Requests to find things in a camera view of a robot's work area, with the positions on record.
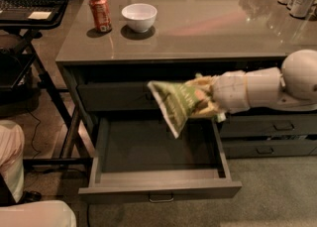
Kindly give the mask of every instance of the closed drawer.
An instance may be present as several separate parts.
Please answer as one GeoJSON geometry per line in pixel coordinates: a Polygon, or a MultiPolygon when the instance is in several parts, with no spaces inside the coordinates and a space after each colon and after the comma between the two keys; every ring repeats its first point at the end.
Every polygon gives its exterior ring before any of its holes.
{"type": "Polygon", "coordinates": [[[317,153],[317,141],[311,140],[224,141],[223,147],[228,159],[309,156],[317,153]]]}
{"type": "Polygon", "coordinates": [[[88,112],[158,108],[145,82],[87,83],[77,91],[88,112]]]}
{"type": "Polygon", "coordinates": [[[317,116],[232,116],[223,123],[222,138],[242,138],[256,136],[312,135],[317,134],[317,116]]]}
{"type": "Polygon", "coordinates": [[[215,124],[191,121],[175,140],[159,119],[106,119],[99,126],[89,203],[167,202],[233,197],[232,181],[215,124]]]}

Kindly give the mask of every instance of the concrete floor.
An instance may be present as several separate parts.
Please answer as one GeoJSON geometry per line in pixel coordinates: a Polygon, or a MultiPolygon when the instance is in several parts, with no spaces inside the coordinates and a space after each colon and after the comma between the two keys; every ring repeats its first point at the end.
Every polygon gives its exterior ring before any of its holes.
{"type": "MultiPolygon", "coordinates": [[[[44,31],[34,46],[57,88],[64,82],[55,57],[82,0],[72,0],[62,25],[44,31]]],[[[62,98],[69,112],[73,103],[68,93],[62,98]]],[[[22,108],[7,119],[19,123],[26,135],[25,159],[49,158],[64,136],[64,124],[45,90],[35,108],[22,108]]],[[[77,226],[211,226],[211,227],[301,227],[317,226],[317,158],[266,158],[228,160],[232,179],[243,187],[232,199],[184,200],[171,203],[127,203],[87,205],[78,196],[87,186],[83,166],[62,170],[57,166],[26,169],[25,189],[35,190],[43,200],[68,203],[77,226]]]]}

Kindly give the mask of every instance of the bowl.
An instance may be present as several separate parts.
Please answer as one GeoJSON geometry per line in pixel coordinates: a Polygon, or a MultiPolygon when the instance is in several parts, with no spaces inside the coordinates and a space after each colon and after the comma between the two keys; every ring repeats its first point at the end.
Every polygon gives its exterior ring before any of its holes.
{"type": "Polygon", "coordinates": [[[131,4],[122,10],[127,25],[137,33],[146,32],[155,22],[157,13],[154,6],[144,3],[131,4]]]}

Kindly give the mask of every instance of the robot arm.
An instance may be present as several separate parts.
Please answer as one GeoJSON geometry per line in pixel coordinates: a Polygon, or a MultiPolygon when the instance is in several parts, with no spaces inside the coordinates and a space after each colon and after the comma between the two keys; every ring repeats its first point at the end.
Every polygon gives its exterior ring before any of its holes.
{"type": "Polygon", "coordinates": [[[281,111],[317,109],[317,52],[302,50],[289,55],[277,67],[220,75],[214,99],[230,113],[267,107],[281,111]]]}

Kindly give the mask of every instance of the person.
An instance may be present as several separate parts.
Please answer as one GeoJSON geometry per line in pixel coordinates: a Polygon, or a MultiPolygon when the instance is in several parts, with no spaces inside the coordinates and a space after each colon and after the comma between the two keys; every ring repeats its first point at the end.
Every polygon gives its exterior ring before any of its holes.
{"type": "Polygon", "coordinates": [[[75,227],[75,215],[63,201],[21,204],[24,188],[24,144],[21,126],[14,121],[0,120],[0,174],[15,202],[13,205],[0,207],[1,227],[75,227]]]}

